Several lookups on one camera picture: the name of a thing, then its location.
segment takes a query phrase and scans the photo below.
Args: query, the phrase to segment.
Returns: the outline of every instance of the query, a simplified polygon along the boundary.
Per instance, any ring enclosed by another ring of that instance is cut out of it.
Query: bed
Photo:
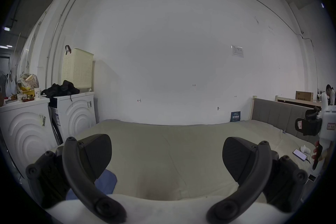
[[[147,125],[106,120],[85,130],[77,140],[96,133],[108,134],[112,158],[107,169],[117,177],[114,194],[173,201],[207,195],[227,197],[237,190],[222,161],[226,138],[237,136],[258,144],[267,140],[279,156],[289,155],[304,170],[309,163],[292,154],[306,145],[311,150],[316,137],[294,128],[307,108],[253,99],[248,121],[215,125]],[[261,195],[258,201],[265,201]]]

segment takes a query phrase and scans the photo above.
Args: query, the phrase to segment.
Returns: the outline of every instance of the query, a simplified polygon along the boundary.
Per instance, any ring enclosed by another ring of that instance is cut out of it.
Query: mattress
[[[76,139],[97,133],[111,138],[112,158],[107,169],[118,180],[113,193],[161,201],[234,193],[238,184],[222,160],[223,144],[230,136],[256,144],[266,140],[280,157],[290,156],[306,171],[309,163],[292,152],[305,144],[311,150],[308,160],[312,162],[314,149],[307,141],[255,120],[186,126],[106,120]]]

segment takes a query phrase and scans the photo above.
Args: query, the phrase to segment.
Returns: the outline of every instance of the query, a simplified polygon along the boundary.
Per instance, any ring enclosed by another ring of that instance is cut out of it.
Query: cardboard box
[[[295,99],[312,102],[313,101],[313,96],[314,96],[313,92],[298,92],[298,91],[296,91]]]

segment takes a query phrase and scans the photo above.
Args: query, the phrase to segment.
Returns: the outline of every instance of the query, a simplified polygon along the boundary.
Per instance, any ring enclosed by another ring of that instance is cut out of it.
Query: white washing machine
[[[69,136],[76,137],[83,130],[96,125],[94,92],[83,92],[54,97],[51,116],[57,124],[63,143]]]
[[[24,178],[29,164],[57,146],[50,123],[49,101],[49,98],[41,97],[0,107],[2,136],[14,164]]]

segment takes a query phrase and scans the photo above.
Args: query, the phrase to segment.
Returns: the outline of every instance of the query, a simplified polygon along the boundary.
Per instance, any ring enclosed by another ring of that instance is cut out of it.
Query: gray upholstered headboard
[[[298,117],[304,118],[307,109],[311,108],[258,98],[253,100],[252,120],[266,122],[312,144],[319,139],[317,135],[304,136],[295,130],[295,120]]]

